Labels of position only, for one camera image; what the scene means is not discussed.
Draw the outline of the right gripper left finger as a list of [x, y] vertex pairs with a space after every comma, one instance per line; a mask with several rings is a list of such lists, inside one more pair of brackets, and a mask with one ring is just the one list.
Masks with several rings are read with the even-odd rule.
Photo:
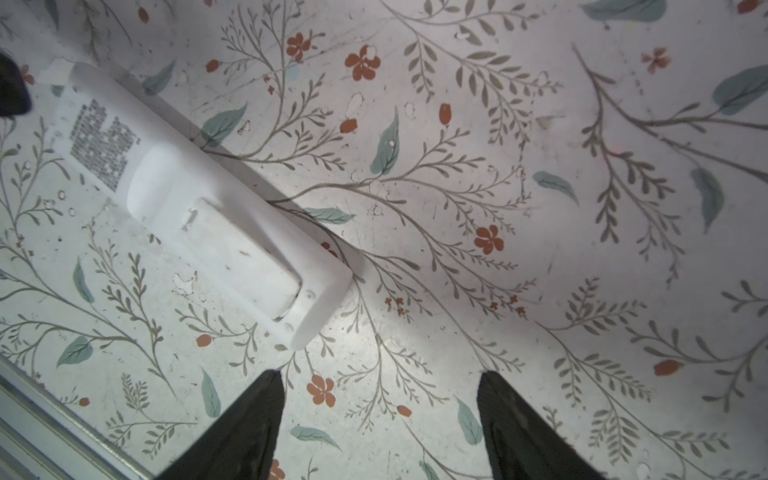
[[281, 373], [264, 371], [158, 477], [164, 480], [267, 479], [284, 407]]

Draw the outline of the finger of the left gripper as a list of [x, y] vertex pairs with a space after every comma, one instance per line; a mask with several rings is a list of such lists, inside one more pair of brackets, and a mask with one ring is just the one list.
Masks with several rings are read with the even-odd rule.
[[7, 55], [0, 56], [0, 116], [15, 117], [32, 110], [32, 101], [18, 65]]

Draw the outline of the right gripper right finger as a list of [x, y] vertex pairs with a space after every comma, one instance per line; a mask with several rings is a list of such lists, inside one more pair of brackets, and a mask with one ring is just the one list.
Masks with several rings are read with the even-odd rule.
[[477, 406], [493, 478], [604, 478], [498, 372], [482, 373]]

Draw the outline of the white remote control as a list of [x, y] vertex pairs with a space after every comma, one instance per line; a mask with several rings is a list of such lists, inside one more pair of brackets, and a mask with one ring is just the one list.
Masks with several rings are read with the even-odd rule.
[[[301, 350], [340, 306], [351, 270], [103, 70], [71, 69], [52, 121], [57, 153], [284, 346]], [[282, 317], [248, 305], [181, 242], [198, 199], [216, 206], [301, 280]]]

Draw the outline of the white battery compartment cover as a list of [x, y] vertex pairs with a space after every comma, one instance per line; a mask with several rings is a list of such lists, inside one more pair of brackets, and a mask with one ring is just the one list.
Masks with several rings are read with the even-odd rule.
[[270, 319], [284, 316], [300, 291], [297, 274], [205, 199], [189, 209], [180, 239], [202, 265]]

